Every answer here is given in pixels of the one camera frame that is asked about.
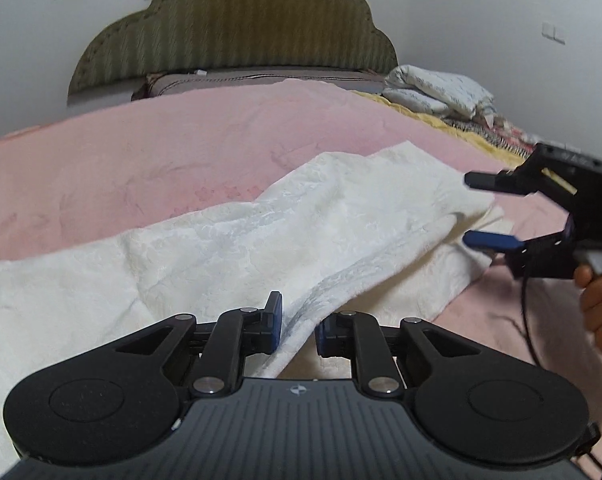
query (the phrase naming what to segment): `white wall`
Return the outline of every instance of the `white wall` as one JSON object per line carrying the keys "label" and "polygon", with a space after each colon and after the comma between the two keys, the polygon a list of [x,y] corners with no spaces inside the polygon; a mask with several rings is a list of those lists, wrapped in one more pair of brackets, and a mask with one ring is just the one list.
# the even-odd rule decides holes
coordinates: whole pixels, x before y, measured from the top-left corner
{"label": "white wall", "polygon": [[[464,73],[515,124],[602,156],[602,0],[409,0],[401,62]],[[541,36],[547,21],[566,44]]]}
{"label": "white wall", "polygon": [[67,88],[90,41],[147,5],[145,0],[0,0],[0,135],[128,102],[130,85],[68,106]]}

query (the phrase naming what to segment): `white cloth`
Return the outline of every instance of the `white cloth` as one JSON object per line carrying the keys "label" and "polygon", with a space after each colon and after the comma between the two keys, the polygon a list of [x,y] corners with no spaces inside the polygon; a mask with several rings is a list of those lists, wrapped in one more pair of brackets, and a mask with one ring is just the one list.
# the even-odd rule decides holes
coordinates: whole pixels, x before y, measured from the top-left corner
{"label": "white cloth", "polygon": [[[459,243],[486,223],[509,230],[490,194],[405,142],[369,157],[324,153],[252,203],[0,262],[0,474],[16,459],[2,404],[28,374],[179,312],[209,322],[280,290],[281,346],[253,363],[274,377],[353,298],[382,322],[437,316],[488,265]],[[379,284],[383,294],[370,292]]]}

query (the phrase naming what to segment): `circular pad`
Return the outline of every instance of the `circular pad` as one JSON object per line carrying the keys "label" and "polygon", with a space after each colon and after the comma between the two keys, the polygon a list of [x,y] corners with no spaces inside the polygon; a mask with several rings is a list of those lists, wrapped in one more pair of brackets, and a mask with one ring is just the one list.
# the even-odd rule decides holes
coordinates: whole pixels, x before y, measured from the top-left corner
{"label": "circular pad", "polygon": [[123,389],[102,379],[81,379],[59,386],[50,396],[50,408],[71,422],[96,422],[116,413]]}
{"label": "circular pad", "polygon": [[475,461],[526,466],[571,454],[588,423],[571,383],[518,360],[459,356],[437,363],[414,414],[441,446]]}
{"label": "circular pad", "polygon": [[470,390],[468,402],[479,415],[504,422],[532,418],[543,406],[536,390],[515,381],[477,384]]}

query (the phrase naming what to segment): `upholstered headboard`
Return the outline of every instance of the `upholstered headboard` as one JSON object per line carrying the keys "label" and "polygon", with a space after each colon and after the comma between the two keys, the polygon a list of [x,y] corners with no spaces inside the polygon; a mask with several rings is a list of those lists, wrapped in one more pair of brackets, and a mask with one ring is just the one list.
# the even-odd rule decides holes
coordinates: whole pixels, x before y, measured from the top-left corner
{"label": "upholstered headboard", "polygon": [[156,72],[322,66],[387,73],[387,36],[365,0],[152,0],[87,47],[69,94]]}

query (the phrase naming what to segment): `wall switch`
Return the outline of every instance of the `wall switch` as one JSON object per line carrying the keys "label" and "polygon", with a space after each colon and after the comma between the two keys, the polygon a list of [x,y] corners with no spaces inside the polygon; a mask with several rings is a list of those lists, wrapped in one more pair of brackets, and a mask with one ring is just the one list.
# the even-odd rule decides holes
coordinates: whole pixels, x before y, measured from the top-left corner
{"label": "wall switch", "polygon": [[566,30],[563,27],[555,27],[554,38],[557,43],[566,44]]}
{"label": "wall switch", "polygon": [[555,26],[552,23],[541,23],[541,36],[549,40],[555,39]]}

